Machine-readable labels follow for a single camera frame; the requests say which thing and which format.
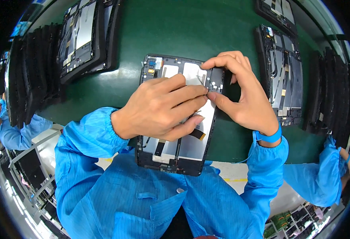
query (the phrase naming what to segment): person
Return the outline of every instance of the person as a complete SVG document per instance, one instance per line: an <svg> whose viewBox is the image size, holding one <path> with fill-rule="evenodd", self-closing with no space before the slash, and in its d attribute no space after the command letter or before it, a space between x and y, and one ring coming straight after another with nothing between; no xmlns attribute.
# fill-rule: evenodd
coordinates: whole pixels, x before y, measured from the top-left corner
<svg viewBox="0 0 350 239"><path fill-rule="evenodd" d="M5 93L0 98L0 141L9 150L26 150L31 147L31 140L51 128L53 122L42 118L36 114L31 118L28 125L23 125L22 129L17 126L11 127L9 115L6 109Z"/></svg>
<svg viewBox="0 0 350 239"><path fill-rule="evenodd" d="M341 193L350 184L350 155L335 146L330 135L319 155L319 164L284 165L284 180L302 198L319 207L340 203Z"/></svg>
<svg viewBox="0 0 350 239"><path fill-rule="evenodd" d="M324 213L322 212L321 208L316 205L313 205L313 210L316 213L315 217L319 219L319 222L321 222L322 219L324 218Z"/></svg>
<svg viewBox="0 0 350 239"><path fill-rule="evenodd" d="M142 83L120 110L100 108L65 126L55 147L55 195L58 218L70 237L262 238L269 203L283 184L288 143L248 58L223 52L201 66L212 67L233 73L231 82L241 87L238 103L203 85L186 86L177 74ZM105 171L95 164L138 135L174 141L191 133L202 116L179 122L208 100L255 130L243 194L208 164L198 177L139 167L129 153L115 156Z"/></svg>

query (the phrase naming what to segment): workstation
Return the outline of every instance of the workstation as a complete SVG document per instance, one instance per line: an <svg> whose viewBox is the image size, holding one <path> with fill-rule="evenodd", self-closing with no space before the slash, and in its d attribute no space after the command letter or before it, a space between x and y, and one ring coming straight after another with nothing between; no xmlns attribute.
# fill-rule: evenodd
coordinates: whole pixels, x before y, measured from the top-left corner
<svg viewBox="0 0 350 239"><path fill-rule="evenodd" d="M52 3L31 25L29 32L51 22L61 24L65 9L75 2ZM78 121L87 113L103 106L123 107L139 85L142 59L148 53L203 61L219 52L239 49L248 56L254 74L261 79L253 32L260 24L275 29L277 26L256 14L253 1L230 4L216 4L211 1L203 2L201 5L203 7L200 7L197 2L159 2L152 5L141 1L122 2L117 43L118 67L114 71L76 79L72 84L67 85L64 102L43 109L39 115L65 125L72 120ZM336 29L332 27L333 23L326 22L322 16L310 19L306 13L304 15L303 10L311 6L307 5L301 9L301 5L302 3L299 5L291 3L296 15L297 41L302 62L302 75L305 79L302 91L304 94L302 113L304 114L308 98L309 62L312 52L315 50L324 52L327 45L336 47L339 45L337 48L341 51L338 54L342 55L342 58L348 59L347 55L350 55L350 52L346 46L341 45L340 41L334 40L329 43L326 41L323 34L335 35ZM155 12L155 14L146 14L147 12ZM226 21L235 22L237 31L233 31L232 26L224 24ZM320 26L315 25L318 21L321 22ZM149 27L148 22L155 22L155 25ZM322 37L311 36L310 31L317 34L319 27L327 29L326 31L329 29L333 34L322 32ZM226 88L226 95L236 102L240 98L239 92L240 88L237 84ZM287 138L291 149L287 163L317 162L317 155L321 151L325 137L309 134L303 131L302 125L299 124L283 127L283 135ZM245 160L250 147L250 137L249 130L232 122L224 113L218 112L207 159L232 163Z"/></svg>

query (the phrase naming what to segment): green workbench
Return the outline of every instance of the green workbench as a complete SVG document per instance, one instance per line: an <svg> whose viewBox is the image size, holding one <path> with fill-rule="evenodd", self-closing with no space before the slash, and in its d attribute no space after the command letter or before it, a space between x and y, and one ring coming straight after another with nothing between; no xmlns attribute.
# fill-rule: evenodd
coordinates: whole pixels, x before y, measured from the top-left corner
<svg viewBox="0 0 350 239"><path fill-rule="evenodd" d="M271 27L274 25L258 16L253 5L253 0L125 0L120 24L118 68L72 83L67 87L67 100L48 107L40 115L66 125L100 107L123 107L138 88L141 61L148 53L205 61L220 52L240 50L248 56L259 79L253 32L261 23ZM53 21L62 22L64 10L58 9L59 14ZM309 55L318 47L299 25L297 29L305 99ZM226 90L231 100L239 100L240 88L237 84L226 86ZM283 127L283 135L289 143L287 163L318 161L324 137L304 132L301 126ZM243 161L247 158L251 143L250 130L219 112L207 160Z"/></svg>

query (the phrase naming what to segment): stack of tablets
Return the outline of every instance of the stack of tablets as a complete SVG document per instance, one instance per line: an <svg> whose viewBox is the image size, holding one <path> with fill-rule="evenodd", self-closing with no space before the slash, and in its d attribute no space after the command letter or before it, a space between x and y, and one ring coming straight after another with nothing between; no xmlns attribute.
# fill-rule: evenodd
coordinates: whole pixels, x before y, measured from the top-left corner
<svg viewBox="0 0 350 239"><path fill-rule="evenodd" d="M303 130L332 134L336 144L346 148L350 136L350 65L329 47L324 57L314 52L310 64Z"/></svg>
<svg viewBox="0 0 350 239"><path fill-rule="evenodd" d="M6 62L11 126L29 124L37 110L65 99L65 85L117 65L122 0L80 0L51 24L13 40Z"/></svg>
<svg viewBox="0 0 350 239"><path fill-rule="evenodd" d="M29 124L36 110L60 102L64 91L56 55L61 25L51 24L16 37L8 60L7 105L10 125Z"/></svg>

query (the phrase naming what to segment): factory floor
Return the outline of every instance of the factory floor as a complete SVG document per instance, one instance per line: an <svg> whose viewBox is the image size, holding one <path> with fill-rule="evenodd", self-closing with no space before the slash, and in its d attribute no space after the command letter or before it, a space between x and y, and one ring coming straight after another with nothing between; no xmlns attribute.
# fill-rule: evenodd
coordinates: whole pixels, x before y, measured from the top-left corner
<svg viewBox="0 0 350 239"><path fill-rule="evenodd" d="M33 139L33 143L37 143L43 138L49 136L55 131L49 129L42 132L39 136ZM54 148L58 143L59 136L55 136L47 142L38 146L39 155L41 161L47 172L51 175L55 174L55 152ZM97 165L106 169L112 163L112 158L104 159L100 158ZM226 162L213 162L212 166L221 170L220 176L233 188L238 194L243 193L244 186L247 183L248 166L246 164L231 164ZM292 210L304 203L305 200L296 193L286 182L281 186L278 191L277 197L271 201L271 214L270 217Z"/></svg>

